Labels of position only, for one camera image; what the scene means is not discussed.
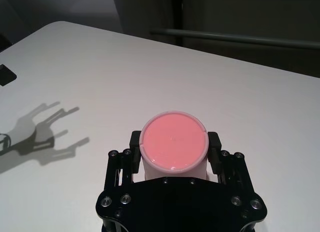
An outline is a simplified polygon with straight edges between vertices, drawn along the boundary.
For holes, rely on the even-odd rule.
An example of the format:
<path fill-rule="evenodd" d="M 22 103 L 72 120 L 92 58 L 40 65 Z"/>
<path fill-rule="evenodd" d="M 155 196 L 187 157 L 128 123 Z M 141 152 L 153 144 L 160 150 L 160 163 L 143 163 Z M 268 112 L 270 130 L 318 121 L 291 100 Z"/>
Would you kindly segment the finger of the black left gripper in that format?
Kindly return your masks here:
<path fill-rule="evenodd" d="M 12 43 L 8 40 L 8 38 L 6 38 L 3 33 L 0 33 L 0 52 L 9 48 L 11 45 Z"/>
<path fill-rule="evenodd" d="M 5 86 L 11 82 L 13 82 L 17 78 L 17 75 L 12 72 L 8 67 L 4 64 L 0 65 L 0 85 Z"/>

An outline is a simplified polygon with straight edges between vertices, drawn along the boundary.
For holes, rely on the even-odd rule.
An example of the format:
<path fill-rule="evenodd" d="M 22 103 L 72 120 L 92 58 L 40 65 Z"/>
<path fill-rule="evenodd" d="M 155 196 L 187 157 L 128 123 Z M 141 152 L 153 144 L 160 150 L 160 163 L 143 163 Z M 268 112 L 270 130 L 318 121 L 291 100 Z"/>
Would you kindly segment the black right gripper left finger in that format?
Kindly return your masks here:
<path fill-rule="evenodd" d="M 104 189 L 111 190 L 119 186 L 120 172 L 122 171 L 121 185 L 133 184 L 133 175 L 138 174 L 141 152 L 139 146 L 141 131 L 131 133 L 129 148 L 123 152 L 111 150 L 108 153 L 108 162 L 105 175 Z"/>

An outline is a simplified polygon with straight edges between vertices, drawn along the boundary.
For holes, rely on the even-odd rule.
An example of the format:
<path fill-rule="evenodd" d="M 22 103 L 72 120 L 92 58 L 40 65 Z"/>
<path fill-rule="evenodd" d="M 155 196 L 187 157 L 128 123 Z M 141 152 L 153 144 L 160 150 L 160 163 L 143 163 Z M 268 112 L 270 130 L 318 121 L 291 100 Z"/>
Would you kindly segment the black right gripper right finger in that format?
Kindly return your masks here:
<path fill-rule="evenodd" d="M 254 192 L 254 187 L 245 162 L 245 156 L 236 152 L 229 153 L 222 149 L 220 138 L 216 132 L 208 132 L 207 158 L 218 183 L 237 190 Z"/>

